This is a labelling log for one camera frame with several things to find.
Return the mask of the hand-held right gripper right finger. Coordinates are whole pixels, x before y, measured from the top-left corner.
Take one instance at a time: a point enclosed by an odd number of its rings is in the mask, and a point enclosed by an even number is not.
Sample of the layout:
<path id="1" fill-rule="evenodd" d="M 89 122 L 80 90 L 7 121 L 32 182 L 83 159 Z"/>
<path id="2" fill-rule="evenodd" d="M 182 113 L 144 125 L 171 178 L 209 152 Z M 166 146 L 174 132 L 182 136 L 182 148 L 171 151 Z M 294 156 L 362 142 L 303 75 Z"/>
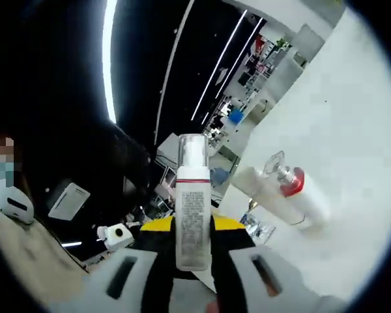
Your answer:
<path id="1" fill-rule="evenodd" d="M 210 221 L 211 273 L 219 312 L 342 312 L 343 301 L 309 289 L 300 271 L 266 246 L 254 245 L 244 225 Z"/>

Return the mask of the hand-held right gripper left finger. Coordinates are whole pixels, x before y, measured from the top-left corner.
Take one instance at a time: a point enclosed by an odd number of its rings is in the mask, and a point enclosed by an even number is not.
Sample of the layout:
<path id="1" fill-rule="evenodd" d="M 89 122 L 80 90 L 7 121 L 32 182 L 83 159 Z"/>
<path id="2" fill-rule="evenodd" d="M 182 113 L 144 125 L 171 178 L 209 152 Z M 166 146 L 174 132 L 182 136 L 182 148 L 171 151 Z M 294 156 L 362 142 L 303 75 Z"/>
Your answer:
<path id="1" fill-rule="evenodd" d="M 173 288 L 174 234 L 155 252 L 120 248 L 86 279 L 81 293 L 51 312 L 168 312 Z"/>

